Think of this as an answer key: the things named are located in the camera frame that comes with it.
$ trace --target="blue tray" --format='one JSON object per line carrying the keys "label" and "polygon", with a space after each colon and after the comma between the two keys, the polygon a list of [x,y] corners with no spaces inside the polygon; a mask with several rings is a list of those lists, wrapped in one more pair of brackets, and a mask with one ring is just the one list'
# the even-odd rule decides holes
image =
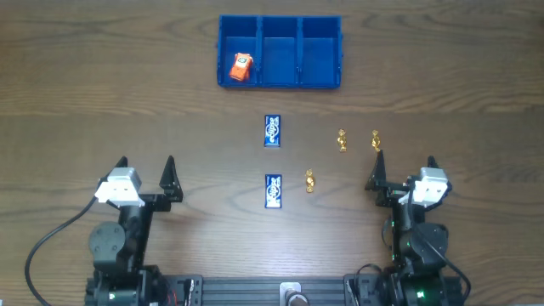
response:
{"label": "blue tray", "polygon": [[[221,15],[218,36],[220,86],[338,88],[342,81],[340,16]],[[253,57],[245,82],[229,77],[237,53]]]}

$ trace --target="orange wrapped candy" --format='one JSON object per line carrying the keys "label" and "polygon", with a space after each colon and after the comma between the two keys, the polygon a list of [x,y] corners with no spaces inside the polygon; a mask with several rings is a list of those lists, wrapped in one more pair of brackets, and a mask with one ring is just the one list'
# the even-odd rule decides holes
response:
{"label": "orange wrapped candy", "polygon": [[252,67],[253,58],[249,54],[236,54],[235,63],[230,69],[229,77],[236,81],[244,82],[249,80],[249,69]]}

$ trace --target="blue wrapper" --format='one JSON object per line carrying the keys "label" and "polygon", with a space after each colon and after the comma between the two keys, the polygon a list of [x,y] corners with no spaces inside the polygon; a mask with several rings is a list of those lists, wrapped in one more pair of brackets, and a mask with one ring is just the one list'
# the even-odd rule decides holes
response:
{"label": "blue wrapper", "polygon": [[281,208],[281,174],[264,175],[266,196],[264,208]]}
{"label": "blue wrapper", "polygon": [[266,115],[264,117],[264,146],[279,148],[281,140],[281,116]]}

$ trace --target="white plastic part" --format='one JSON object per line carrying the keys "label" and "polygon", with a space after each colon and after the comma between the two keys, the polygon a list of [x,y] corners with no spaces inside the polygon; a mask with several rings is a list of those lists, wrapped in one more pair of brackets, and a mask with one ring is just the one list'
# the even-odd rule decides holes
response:
{"label": "white plastic part", "polygon": [[99,199],[100,203],[110,201],[118,207],[142,207],[145,202],[138,196],[140,185],[141,181],[134,168],[114,168],[108,175],[107,182],[100,185],[94,196]]}
{"label": "white plastic part", "polygon": [[[420,175],[421,181],[416,181],[412,204],[427,207],[440,201],[448,189],[448,178],[445,172],[439,168],[423,167]],[[399,203],[406,204],[410,193],[399,199]]]}

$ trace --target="wood grain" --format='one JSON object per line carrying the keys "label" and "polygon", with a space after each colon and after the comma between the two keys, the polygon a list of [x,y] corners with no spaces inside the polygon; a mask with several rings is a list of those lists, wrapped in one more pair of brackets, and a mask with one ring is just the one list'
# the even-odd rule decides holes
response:
{"label": "wood grain", "polygon": [[[218,15],[235,13],[340,14],[342,87],[218,87]],[[146,257],[166,273],[386,266],[389,211],[362,188],[378,129],[391,179],[431,154],[449,174],[454,192],[428,218],[450,229],[468,304],[544,303],[542,34],[539,1],[0,2],[0,299],[37,305],[27,253],[122,155],[149,191],[176,158],[185,201],[155,215]],[[280,150],[262,147],[267,113],[283,115]],[[284,175],[282,210],[264,210],[265,173]],[[82,304],[88,234],[115,219],[95,205],[40,249],[32,277],[50,303]]]}

